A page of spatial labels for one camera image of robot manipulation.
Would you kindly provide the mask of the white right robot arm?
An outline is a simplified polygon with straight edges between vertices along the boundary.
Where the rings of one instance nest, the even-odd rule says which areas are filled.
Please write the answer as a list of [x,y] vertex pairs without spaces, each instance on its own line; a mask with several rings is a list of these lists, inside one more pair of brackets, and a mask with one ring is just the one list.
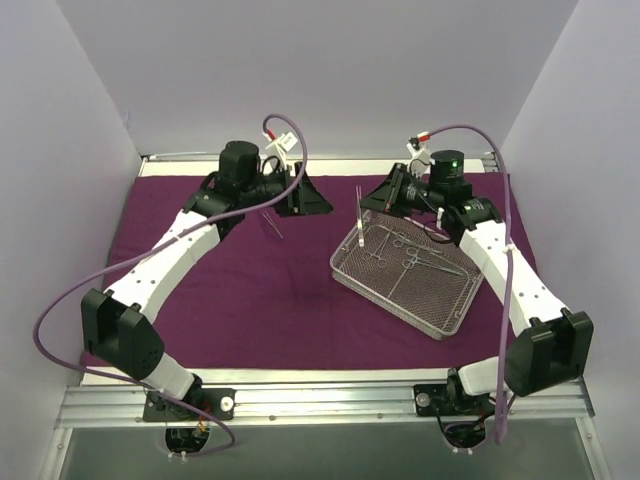
[[502,341],[497,356],[453,371],[443,390],[450,409],[464,413],[480,395],[508,390],[526,397],[583,375],[594,333],[591,318],[571,311],[544,285],[511,239],[509,212],[474,194],[464,177],[462,152],[431,154],[427,180],[395,164],[359,204],[398,218],[434,214],[437,227],[480,269],[502,301],[502,326],[515,338]]

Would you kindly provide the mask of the steel surgical scissors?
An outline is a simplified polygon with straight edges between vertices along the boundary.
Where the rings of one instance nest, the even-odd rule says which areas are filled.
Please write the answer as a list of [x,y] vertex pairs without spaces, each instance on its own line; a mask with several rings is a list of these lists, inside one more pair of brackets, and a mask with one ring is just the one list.
[[384,226],[372,226],[365,235],[362,259],[378,268],[385,268],[387,259],[384,256],[386,246],[391,239],[393,230]]

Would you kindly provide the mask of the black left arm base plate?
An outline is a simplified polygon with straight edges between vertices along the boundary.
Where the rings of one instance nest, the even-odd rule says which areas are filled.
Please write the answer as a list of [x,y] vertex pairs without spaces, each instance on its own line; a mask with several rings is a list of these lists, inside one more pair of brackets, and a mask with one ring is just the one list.
[[[183,399],[184,403],[211,414],[219,420],[231,420],[234,416],[236,391],[231,388],[197,387]],[[145,422],[193,421],[199,415],[161,397],[157,392],[146,392],[142,419]]]

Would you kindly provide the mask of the purple cloth wrap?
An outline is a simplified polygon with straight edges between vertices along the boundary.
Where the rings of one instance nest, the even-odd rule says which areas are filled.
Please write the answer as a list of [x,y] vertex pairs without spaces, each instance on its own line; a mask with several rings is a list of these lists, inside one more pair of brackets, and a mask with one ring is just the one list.
[[345,288],[329,260],[352,228],[355,186],[380,176],[318,176],[328,215],[247,216],[173,291],[154,326],[188,368],[449,368],[498,351],[501,305],[483,285],[459,331],[442,341]]

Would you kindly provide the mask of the wire mesh instrument tray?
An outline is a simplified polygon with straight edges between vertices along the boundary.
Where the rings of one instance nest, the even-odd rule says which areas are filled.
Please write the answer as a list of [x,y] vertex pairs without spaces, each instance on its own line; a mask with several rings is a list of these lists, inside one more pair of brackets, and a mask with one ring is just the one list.
[[[384,251],[387,265],[381,269],[362,259],[355,225],[330,258],[333,279],[435,340],[455,335],[484,281],[480,268],[443,235],[415,220],[362,213],[364,237],[372,226],[393,230]],[[404,269],[405,251],[392,245],[396,234],[440,250],[465,276],[424,266]]]

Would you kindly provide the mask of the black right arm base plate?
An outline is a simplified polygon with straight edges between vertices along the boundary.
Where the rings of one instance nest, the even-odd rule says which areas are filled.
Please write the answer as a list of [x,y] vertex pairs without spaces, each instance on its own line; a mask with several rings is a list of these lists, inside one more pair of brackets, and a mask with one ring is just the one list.
[[451,383],[413,386],[414,408],[419,417],[480,417],[495,412],[490,394],[468,395]]

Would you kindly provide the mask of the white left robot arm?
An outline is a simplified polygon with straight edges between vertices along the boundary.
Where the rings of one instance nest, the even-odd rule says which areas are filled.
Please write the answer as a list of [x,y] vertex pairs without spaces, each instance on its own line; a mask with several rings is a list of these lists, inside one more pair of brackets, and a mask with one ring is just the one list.
[[244,210],[268,203],[281,217],[328,214],[332,205],[313,186],[301,163],[288,166],[281,153],[262,169],[257,145],[230,141],[218,168],[189,197],[170,228],[129,273],[81,301],[86,351],[148,387],[167,394],[165,405],[179,419],[202,405],[201,382],[166,353],[153,323],[187,273],[244,218]]

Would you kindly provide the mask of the steel forceps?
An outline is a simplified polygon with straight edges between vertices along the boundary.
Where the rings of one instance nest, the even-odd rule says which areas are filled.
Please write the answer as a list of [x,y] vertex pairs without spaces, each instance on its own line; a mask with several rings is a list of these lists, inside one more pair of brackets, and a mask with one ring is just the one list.
[[413,242],[402,234],[395,235],[392,245],[405,251],[406,257],[401,261],[401,265],[406,270],[424,266],[455,276],[465,276],[463,269],[445,259],[440,251]]
[[417,265],[422,265],[443,270],[442,266],[432,260],[432,257],[441,258],[443,256],[440,250],[413,242],[402,235],[397,235],[392,244],[394,247],[405,251],[406,258],[402,261],[405,269],[412,269]]

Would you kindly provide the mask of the steel tweezers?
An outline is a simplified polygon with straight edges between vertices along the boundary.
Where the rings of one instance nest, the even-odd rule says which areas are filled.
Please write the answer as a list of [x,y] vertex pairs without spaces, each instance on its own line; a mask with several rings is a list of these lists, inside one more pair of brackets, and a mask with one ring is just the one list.
[[275,234],[280,238],[280,239],[284,239],[284,236],[282,234],[282,232],[280,231],[280,229],[278,228],[278,226],[276,225],[275,221],[272,219],[272,217],[267,213],[267,212],[261,212],[261,216],[263,217],[263,219],[268,223],[268,225],[273,229],[273,231],[275,232]]
[[361,185],[359,184],[355,186],[355,195],[356,195],[356,229],[357,229],[358,246],[360,248],[364,248],[365,246],[364,221],[363,221],[363,213],[361,208],[362,189],[361,189]]

